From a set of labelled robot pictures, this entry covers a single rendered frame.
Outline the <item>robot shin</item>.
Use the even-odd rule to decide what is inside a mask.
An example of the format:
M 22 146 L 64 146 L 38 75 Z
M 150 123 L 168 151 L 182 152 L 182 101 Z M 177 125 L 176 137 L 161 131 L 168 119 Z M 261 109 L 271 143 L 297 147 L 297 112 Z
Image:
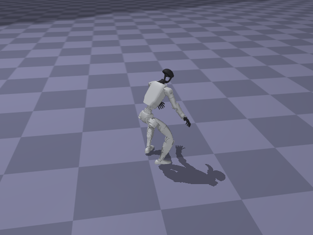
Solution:
M 166 142 L 163 143 L 162 149 L 161 149 L 161 155 L 159 157 L 159 162 L 162 162 L 165 156 L 168 154 L 170 149 L 172 148 L 174 144 L 174 140 L 172 139 L 167 139 Z
M 150 148 L 151 146 L 151 141 L 154 135 L 154 130 L 155 130 L 154 128 L 150 128 L 148 125 L 148 128 L 147 128 L 147 147 L 148 148 Z

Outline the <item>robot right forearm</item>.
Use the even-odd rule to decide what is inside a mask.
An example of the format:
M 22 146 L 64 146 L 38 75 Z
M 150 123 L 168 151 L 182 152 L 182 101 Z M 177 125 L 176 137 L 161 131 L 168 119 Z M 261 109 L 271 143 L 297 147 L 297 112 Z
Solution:
M 178 103 L 176 103 L 176 106 L 177 106 L 177 109 L 176 109 L 176 112 L 178 113 L 178 115 L 180 116 L 180 118 L 182 120 L 184 120 L 183 118 L 186 117 L 184 112 L 181 110 L 181 107 Z

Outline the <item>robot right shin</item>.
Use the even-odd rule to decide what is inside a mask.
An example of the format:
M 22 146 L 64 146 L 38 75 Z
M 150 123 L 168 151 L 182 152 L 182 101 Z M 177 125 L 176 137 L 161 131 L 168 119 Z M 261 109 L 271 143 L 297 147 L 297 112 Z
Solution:
M 165 156 L 168 154 L 170 149 L 172 148 L 174 144 L 174 140 L 172 139 L 167 139 L 166 142 L 163 143 L 162 149 L 161 149 L 161 155 L 159 157 L 159 162 L 162 162 Z

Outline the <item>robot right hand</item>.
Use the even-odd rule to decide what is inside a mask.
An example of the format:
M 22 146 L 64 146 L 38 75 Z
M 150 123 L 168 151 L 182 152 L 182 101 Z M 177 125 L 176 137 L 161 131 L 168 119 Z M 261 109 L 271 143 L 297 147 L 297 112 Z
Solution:
M 184 121 L 186 121 L 186 124 L 188 123 L 187 126 L 190 127 L 191 123 L 189 122 L 188 118 L 184 117 L 183 119 L 184 119 Z

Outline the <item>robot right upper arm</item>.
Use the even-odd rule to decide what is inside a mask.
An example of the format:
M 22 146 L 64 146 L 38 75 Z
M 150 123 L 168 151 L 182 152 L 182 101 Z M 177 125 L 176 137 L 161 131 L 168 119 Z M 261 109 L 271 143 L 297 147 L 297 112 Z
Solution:
M 173 90 L 171 88 L 168 88 L 168 87 L 165 87 L 164 88 L 164 94 L 166 96 L 168 96 L 171 104 L 172 104 L 172 108 L 173 109 L 177 109 L 177 106 L 176 106 L 176 100 L 175 100 L 175 97 L 173 95 Z

